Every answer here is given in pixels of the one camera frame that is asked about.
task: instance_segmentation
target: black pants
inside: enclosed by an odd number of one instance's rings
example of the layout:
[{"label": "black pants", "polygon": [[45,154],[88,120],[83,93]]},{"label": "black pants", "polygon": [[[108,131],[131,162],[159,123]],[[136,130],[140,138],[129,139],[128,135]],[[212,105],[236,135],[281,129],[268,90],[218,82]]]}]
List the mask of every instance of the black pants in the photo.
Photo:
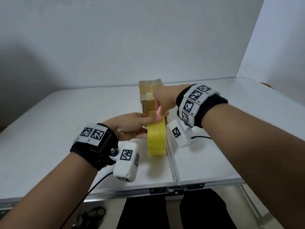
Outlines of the black pants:
[{"label": "black pants", "polygon": [[[181,200],[180,215],[184,229],[236,229],[225,202],[212,189],[188,191]],[[169,229],[165,196],[128,198],[117,226],[123,228]]]}]

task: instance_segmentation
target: black cable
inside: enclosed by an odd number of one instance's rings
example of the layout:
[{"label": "black cable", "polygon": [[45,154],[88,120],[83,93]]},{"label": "black cable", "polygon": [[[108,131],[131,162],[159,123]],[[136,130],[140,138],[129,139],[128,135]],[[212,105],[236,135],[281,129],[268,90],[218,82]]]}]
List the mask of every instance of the black cable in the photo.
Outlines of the black cable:
[{"label": "black cable", "polygon": [[74,208],[74,210],[70,213],[70,215],[67,217],[67,219],[63,222],[63,224],[61,225],[61,227],[59,229],[62,229],[67,221],[70,219],[70,217],[73,215],[73,213],[76,211],[76,209],[79,207],[79,205],[85,200],[85,198],[91,193],[91,191],[93,191],[93,189],[100,184],[101,181],[103,181],[106,177],[108,177],[110,174],[113,174],[113,172],[108,173],[105,177],[103,177],[100,181],[97,182],[97,184],[94,185],[94,187],[91,188],[91,190],[89,190],[89,192],[85,195],[85,197],[82,198],[82,200],[77,204],[77,206]]},{"label": "black cable", "polygon": [[193,137],[191,137],[191,139],[194,139],[194,138],[196,138],[196,137],[204,137],[204,138],[213,140],[212,138],[210,138],[210,137],[208,137],[208,136],[193,136]]}]

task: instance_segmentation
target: masking tape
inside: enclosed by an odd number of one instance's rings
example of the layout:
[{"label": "masking tape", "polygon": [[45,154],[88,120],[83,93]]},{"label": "masking tape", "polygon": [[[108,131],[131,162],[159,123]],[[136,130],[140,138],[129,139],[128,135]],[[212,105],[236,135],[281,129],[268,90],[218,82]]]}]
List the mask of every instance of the masking tape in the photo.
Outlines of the masking tape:
[{"label": "masking tape", "polygon": [[165,119],[153,125],[147,126],[148,155],[166,154],[166,129]]}]

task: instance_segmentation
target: metal bolt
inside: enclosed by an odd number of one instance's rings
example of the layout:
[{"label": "metal bolt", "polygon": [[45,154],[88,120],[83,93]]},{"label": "metal bolt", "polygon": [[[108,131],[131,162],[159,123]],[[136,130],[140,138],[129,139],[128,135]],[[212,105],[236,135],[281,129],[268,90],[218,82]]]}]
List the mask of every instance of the metal bolt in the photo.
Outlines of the metal bolt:
[{"label": "metal bolt", "polygon": [[119,151],[117,150],[117,148],[112,148],[110,150],[110,156],[112,156],[112,157],[115,157],[118,153],[119,153]]}]

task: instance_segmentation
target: white backdrop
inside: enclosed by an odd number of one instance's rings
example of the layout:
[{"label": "white backdrop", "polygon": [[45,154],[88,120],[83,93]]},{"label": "white backdrop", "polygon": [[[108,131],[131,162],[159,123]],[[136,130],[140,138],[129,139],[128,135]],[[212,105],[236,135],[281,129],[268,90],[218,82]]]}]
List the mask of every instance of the white backdrop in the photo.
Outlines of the white backdrop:
[{"label": "white backdrop", "polygon": [[305,0],[265,0],[237,76],[305,106]]},{"label": "white backdrop", "polygon": [[0,0],[0,123],[60,89],[236,76],[263,0]]}]

